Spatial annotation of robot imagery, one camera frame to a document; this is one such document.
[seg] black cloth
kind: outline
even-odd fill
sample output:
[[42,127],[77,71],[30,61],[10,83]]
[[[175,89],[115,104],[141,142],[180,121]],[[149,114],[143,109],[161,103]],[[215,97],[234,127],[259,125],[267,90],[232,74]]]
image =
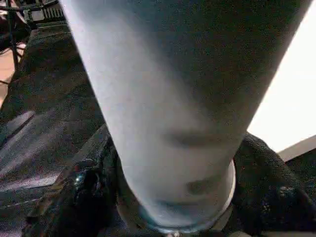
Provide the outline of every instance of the black cloth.
[[25,217],[104,124],[67,27],[32,31],[0,113],[0,237]]

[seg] shiny black material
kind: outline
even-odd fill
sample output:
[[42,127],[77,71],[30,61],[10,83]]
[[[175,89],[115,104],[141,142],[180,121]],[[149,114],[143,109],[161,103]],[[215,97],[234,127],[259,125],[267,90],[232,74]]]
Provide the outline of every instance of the shiny black material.
[[62,171],[28,215],[23,236],[96,236],[108,226],[115,206],[117,154],[106,125],[74,159],[79,161]]

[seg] wooden floor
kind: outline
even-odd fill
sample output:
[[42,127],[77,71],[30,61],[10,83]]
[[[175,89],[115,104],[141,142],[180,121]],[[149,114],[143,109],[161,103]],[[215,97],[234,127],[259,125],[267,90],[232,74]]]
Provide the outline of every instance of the wooden floor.
[[[9,50],[5,54],[0,55],[0,80],[5,82],[10,82],[12,74],[14,73],[14,64],[12,51]],[[8,86],[6,84],[0,83],[0,108],[3,101],[7,95]]]

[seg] metal pole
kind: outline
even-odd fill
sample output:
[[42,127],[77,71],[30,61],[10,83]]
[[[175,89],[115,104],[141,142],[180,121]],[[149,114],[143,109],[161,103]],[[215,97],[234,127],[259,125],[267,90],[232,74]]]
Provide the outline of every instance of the metal pole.
[[[6,6],[8,8],[11,8],[11,1],[10,0],[5,0]],[[14,69],[15,71],[18,70],[18,55],[17,55],[17,50],[16,50],[16,41],[15,41],[15,36],[13,35],[13,27],[14,27],[14,15],[13,12],[8,11],[8,24],[9,24],[9,32],[10,32],[10,40],[11,40],[11,49],[13,53],[13,62],[14,62]]]
[[62,1],[152,226],[194,229],[227,207],[233,156],[309,2]]

